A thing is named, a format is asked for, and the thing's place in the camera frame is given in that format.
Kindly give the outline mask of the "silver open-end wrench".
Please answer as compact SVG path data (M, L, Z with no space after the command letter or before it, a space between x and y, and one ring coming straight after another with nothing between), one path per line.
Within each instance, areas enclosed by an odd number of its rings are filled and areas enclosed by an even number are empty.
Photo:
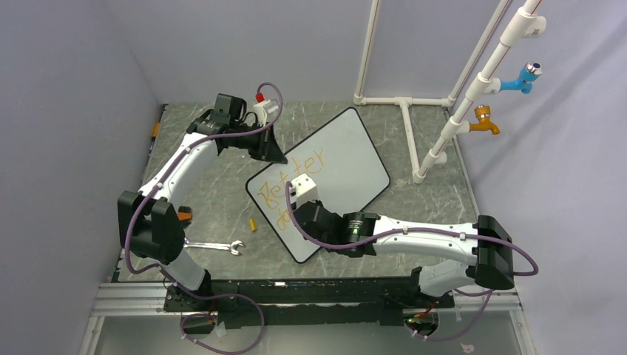
M246 245L244 242L240 240L235 240L231 243L201 243L201 242L192 242L188 239L185 239L184 245L185 248L193 248L193 249L211 249L211 250L219 250L219 251L227 251L234 256L240 256L242 253L240 249L244 249Z

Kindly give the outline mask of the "orange-tipped tool at edge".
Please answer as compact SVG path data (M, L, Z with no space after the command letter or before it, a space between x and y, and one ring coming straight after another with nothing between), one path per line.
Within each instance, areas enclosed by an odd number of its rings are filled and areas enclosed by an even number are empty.
M158 137L159 131L160 131L160 123L162 121L163 118L163 114L166 111L167 108L167 104L161 104L160 105L160 113L158 115L157 121L155 123L155 125L152 128L152 132L151 132L151 146L150 146L150 150L153 150L153 146L155 144L155 141Z

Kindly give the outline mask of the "white whiteboard black frame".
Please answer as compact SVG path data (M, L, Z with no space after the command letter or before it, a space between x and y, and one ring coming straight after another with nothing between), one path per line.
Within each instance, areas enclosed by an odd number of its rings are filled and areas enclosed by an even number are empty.
M354 107L331 118L288 149L286 164L272 163L245 183L245 190L296 263L304 263L318 246L292 224L285 183L307 174L318 187L324 206L338 214L357 212L391 182L373 139Z

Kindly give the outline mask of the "orange brass faucet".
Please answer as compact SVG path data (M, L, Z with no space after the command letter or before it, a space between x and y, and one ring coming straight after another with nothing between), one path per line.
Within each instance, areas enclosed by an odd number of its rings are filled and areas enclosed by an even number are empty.
M492 135L501 133L498 126L492 122L492 110L488 105L479 105L474 109L475 123L469 124L470 132L490 132Z

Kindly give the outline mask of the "black orange hex key set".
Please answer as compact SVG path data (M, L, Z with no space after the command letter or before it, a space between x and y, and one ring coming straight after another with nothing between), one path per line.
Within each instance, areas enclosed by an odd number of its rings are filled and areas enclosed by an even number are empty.
M189 206L180 206L177 210L178 220L182 223L188 223L193 219L193 211Z

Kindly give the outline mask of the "blue faucet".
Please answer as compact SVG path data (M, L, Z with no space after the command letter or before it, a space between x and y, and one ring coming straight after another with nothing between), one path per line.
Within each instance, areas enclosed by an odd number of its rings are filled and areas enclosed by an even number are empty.
M538 62L526 63L518 77L513 81L502 81L500 92L503 91L519 91L523 94L529 94L532 90L533 82L542 75L542 66Z

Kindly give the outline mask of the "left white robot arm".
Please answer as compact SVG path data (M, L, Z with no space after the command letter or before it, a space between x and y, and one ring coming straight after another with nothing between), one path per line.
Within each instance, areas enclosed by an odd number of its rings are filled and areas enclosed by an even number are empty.
M166 165L137 192L118 198L118 226L124 262L132 274L158 268L183 301L195 311L212 301L211 275L185 248L186 235L178 216L180 204L199 176L226 149L241 149L253 160L287 163L274 136L282 114L282 98L264 98L248 107L243 98L219 94L214 106L186 128L183 141Z

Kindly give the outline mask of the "white pvc pipe frame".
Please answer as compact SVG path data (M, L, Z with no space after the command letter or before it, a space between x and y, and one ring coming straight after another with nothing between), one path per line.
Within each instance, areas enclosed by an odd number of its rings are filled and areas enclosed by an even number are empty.
M469 124L478 121L475 118L474 109L481 105L479 103L480 99L485 95L497 95L500 93L499 89L502 80L497 78L495 74L511 49L523 38L538 38L544 33L546 18L538 15L538 8L541 3L541 0L527 0L515 11L501 33L497 47L492 51L484 67L477 75L473 75L472 69L478 63L480 55L485 50L510 6L509 1L500 1L451 93L445 98L412 98L401 96L367 97L365 95L367 69L373 50L376 25L381 8L380 1L372 1L353 102L357 106L390 105L401 110L408 151L410 153L411 177L415 184L422 183L427 173L435 165L446 163L447 154L444 149L449 142L455 141L460 134L470 132ZM458 109L447 119L434 145L427 151L424 158L420 159L411 124L410 107L426 105L448 109L453 107L454 104L459 105Z

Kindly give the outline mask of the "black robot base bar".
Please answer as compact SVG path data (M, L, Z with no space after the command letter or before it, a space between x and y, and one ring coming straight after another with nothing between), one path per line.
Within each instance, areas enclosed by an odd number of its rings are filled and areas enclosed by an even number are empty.
M377 323L400 326L411 311L453 308L451 292L434 298L418 292L410 277L213 280L219 298L197 300L169 286L163 310L211 311L228 329L259 325Z

